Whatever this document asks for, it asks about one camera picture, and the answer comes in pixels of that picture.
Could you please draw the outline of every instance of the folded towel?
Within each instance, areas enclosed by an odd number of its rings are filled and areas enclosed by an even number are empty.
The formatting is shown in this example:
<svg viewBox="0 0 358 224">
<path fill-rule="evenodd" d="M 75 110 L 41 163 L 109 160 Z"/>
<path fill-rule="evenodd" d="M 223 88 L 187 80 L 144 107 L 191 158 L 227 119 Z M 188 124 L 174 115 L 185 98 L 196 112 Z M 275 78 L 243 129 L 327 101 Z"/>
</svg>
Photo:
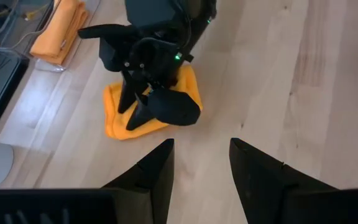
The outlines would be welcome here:
<svg viewBox="0 0 358 224">
<path fill-rule="evenodd" d="M 37 37 L 30 54 L 47 62 L 61 65 L 70 51 L 77 30 L 82 28 L 88 11 L 78 0 L 60 0 L 46 30 Z"/>
<path fill-rule="evenodd" d="M 121 95 L 121 88 L 122 83 L 115 83 L 107 86 L 103 92 L 104 112 L 106 115 L 105 131 L 107 136 L 119 140 L 137 138 L 169 125 L 153 119 L 133 131 L 128 131 L 126 126 L 135 110 L 137 102 L 135 102 L 125 113 L 119 114 L 117 108 Z M 172 87 L 172 90 L 182 91 L 189 94 L 200 107 L 200 110 L 203 109 L 200 94 L 198 93 L 196 76 L 190 65 L 185 65 L 180 68 L 178 73 L 178 83 Z"/>
</svg>

